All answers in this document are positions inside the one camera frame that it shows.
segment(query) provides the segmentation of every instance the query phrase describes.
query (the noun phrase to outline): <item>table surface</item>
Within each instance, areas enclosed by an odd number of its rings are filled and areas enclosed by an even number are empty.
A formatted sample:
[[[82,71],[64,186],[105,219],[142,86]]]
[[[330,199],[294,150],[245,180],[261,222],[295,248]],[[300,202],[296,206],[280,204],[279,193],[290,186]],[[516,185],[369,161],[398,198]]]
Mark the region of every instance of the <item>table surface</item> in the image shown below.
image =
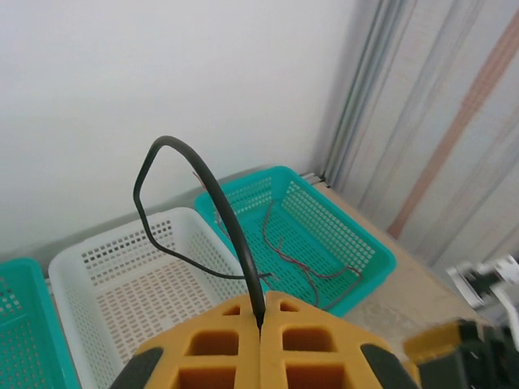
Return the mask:
[[[349,206],[337,192],[323,183],[315,185],[315,188],[397,257],[397,269],[376,291],[346,314],[345,320],[386,339],[399,357],[404,357],[401,345],[405,339],[435,324],[445,323],[453,318],[484,322],[467,303],[438,281],[389,235]]]

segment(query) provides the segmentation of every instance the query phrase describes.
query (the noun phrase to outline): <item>basket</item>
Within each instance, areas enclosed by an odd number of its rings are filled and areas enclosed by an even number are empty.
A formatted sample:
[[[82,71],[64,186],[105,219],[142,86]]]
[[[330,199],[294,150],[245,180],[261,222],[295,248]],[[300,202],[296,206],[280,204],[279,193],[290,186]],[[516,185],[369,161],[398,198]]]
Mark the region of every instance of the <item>basket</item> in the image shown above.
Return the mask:
[[[0,387],[79,388],[40,265],[0,264]]]
[[[241,275],[233,255],[192,209],[149,217],[154,237],[204,266]],[[145,340],[247,292],[156,250],[139,221],[97,235],[49,267],[56,304],[83,387],[106,389]]]
[[[395,257],[386,247],[291,169],[280,166],[253,173],[223,185],[222,189],[259,271],[271,271],[278,278],[268,278],[272,289],[316,303],[315,291],[301,267],[280,259],[264,240],[264,222],[271,203],[266,234],[273,246],[282,238],[283,254],[320,274],[333,274],[345,266],[356,271],[344,271],[331,279],[311,276],[319,291],[318,306],[335,304],[330,313],[344,315],[396,267]],[[207,193],[199,196],[195,208],[235,254],[223,227],[217,223],[216,210]]]

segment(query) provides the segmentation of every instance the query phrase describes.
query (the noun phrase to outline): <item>curtain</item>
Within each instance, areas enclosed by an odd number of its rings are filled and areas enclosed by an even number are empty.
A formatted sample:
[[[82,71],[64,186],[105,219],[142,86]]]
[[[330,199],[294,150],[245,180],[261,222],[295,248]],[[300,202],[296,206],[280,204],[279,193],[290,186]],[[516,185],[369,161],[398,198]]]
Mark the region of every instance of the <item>curtain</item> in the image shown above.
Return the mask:
[[[447,280],[519,249],[519,4],[418,0],[402,14],[324,178]]]

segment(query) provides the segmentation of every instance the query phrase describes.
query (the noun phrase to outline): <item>black mechanical part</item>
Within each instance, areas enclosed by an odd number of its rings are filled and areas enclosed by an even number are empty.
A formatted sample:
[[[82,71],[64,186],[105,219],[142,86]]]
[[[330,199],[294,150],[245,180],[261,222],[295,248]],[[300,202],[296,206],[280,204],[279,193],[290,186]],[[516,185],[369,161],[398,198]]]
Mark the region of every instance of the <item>black mechanical part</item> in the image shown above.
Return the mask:
[[[460,338],[462,342],[467,340],[479,340],[478,324],[474,320],[458,320]]]
[[[489,389],[491,372],[484,345],[466,342],[456,351],[418,366],[422,389]]]
[[[360,348],[383,389],[419,389],[398,358],[389,351],[363,344]]]
[[[519,388],[519,352],[508,327],[484,327],[497,387]]]
[[[488,274],[479,274],[478,272],[471,270],[465,275],[465,279],[469,283],[470,287],[481,298],[492,295],[492,285],[498,284],[502,281],[501,276],[497,271]]]
[[[119,373],[110,389],[144,389],[163,352],[163,348],[155,347],[139,355],[134,355]]]

